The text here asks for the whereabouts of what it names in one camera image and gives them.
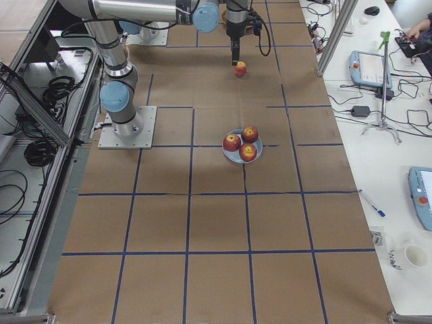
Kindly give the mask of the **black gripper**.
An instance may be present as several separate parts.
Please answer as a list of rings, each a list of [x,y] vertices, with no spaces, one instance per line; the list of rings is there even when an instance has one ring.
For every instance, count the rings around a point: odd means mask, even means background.
[[[240,60],[240,38],[245,34],[245,22],[226,22],[226,34],[230,38],[230,49],[232,54],[232,66],[236,66]]]

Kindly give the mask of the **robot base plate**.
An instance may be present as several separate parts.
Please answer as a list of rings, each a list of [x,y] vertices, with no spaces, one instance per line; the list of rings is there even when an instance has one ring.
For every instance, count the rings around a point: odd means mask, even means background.
[[[167,44],[166,30],[148,30],[143,28],[139,34],[129,34],[127,45],[164,47]]]

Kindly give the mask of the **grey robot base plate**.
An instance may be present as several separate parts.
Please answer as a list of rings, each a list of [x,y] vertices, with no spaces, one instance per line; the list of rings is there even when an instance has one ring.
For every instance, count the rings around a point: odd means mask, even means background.
[[[126,124],[116,124],[109,114],[105,116],[105,124],[101,130],[98,147],[100,149],[152,149],[156,106],[135,107],[134,119]]]

